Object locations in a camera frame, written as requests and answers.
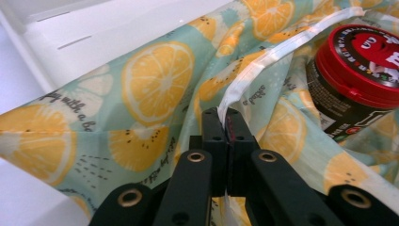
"white tray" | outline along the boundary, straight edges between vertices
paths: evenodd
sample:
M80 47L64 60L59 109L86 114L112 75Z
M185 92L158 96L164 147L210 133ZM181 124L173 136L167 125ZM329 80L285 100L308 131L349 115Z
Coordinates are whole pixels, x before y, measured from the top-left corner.
M0 23L45 92L231 0L0 0Z

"metal screw hole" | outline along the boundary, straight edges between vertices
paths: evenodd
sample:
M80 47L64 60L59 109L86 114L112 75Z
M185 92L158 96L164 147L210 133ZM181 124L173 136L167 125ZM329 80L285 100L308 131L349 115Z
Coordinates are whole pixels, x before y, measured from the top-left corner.
M125 208L131 207L137 205L142 198L143 194L139 190L133 188L125 190L120 194L118 197L118 204Z
M361 209L367 209L372 206L371 201L356 190L345 189L341 192L345 201Z
M202 153L191 153L187 156L188 160L191 162L200 162L205 159L205 155Z
M277 160L272 153L260 153L259 158L264 162L275 162Z

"lemon slice print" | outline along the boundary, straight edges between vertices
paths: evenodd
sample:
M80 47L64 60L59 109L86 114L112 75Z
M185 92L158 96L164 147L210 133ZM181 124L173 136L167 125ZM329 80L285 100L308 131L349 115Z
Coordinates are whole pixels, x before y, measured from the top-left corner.
M280 98L270 122L256 138L260 146L280 153L288 162L300 156L307 134L305 119L288 101Z
M158 126L112 131L109 140L110 152L120 166L132 171L143 171L164 151L168 140L168 128Z
M216 33L216 20L207 16L201 16L189 25L195 27L207 40L212 40Z
M0 156L56 186L70 170L76 135L63 114L47 105L28 105L0 116Z
M352 7L372 8L380 4L382 0L351 0Z
M264 51L259 51L247 56L240 58L235 61L234 68L229 73L219 73L217 76L212 77L205 82L199 88L199 98L201 101L210 101L216 94L229 85L237 75L251 63L254 59L264 54Z
M249 9L253 34L259 40L285 28L294 14L294 3L280 0L243 0Z
M230 209L236 216L239 225L252 225L247 215L246 198L243 197L230 197Z
M378 134L394 139L398 134L398 124L394 116L395 115L392 112L371 124L370 128L378 132Z
M91 218L90 210L88 209L88 205L86 202L78 197L78 196L70 196L70 198L82 209L83 213L85 213L86 217Z
M267 40L271 43L278 43L307 30L311 24L319 22L329 14L339 10L340 8L334 6L333 0L324 0L314 9L312 14L303 17L295 24L289 26L281 32L271 35Z
M216 57L229 56L234 52L235 46L237 46L244 31L244 26L243 22L237 22L229 29L217 49Z
M329 160L324 178L324 190L328 192L337 185L359 186L368 176L348 153L339 153Z
M144 48L122 71L122 99L143 125L165 121L182 99L194 69L190 48L177 41Z

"lemon print fabric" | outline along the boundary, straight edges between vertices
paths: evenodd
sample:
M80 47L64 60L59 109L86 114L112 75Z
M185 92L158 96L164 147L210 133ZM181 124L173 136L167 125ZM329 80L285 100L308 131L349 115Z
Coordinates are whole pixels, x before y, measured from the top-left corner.
M339 153L329 160L324 178L324 190L328 192L332 186L360 186L368 176L348 153Z
M115 161L123 168L143 171L161 155L167 139L166 126L112 131L109 149Z
M280 0L243 0L253 20L253 35L266 40L271 34L281 31L294 14L295 4Z
M280 153L293 163L300 156L307 135L301 113L284 98L280 98L270 122L256 138L263 149Z
M220 105L238 74L259 57L274 57L267 53L282 41L351 6L397 8L387 0L238 0L192 18L0 115L0 156L92 215L116 187L154 188L167 180L190 137L201 134L202 111ZM379 21L390 17L372 16L357 20L397 31L397 22ZM326 193L350 184L397 203L399 110L341 144L320 128L305 69L325 33L262 70L230 107L241 112L262 148L284 156L313 189ZM212 205L216 226L226 223L229 207L238 224L248 224L244 199Z
M243 22L238 22L229 29L223 41L220 43L219 48L217 49L217 57L228 56L234 52L235 47L240 41L240 36L243 33L244 27L245 25Z
M195 27L207 40L212 40L215 36L216 20L214 18L201 16L188 24Z
M47 105L1 115L0 142L0 156L51 186L63 181L75 158L76 134L63 113Z
M128 60L122 71L122 98L132 116L143 125L165 121L190 82L195 58L180 42L160 42Z

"black bracket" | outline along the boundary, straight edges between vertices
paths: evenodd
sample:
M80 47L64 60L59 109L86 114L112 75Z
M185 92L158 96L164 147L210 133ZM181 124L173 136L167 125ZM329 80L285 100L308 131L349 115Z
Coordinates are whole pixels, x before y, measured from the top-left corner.
M241 114L229 109L226 129L215 108L202 113L202 136L190 138L172 177L150 190L115 189L89 225L209 225L211 198L246 197L252 225L399 225L399 217L368 192L311 189L278 153L261 150Z

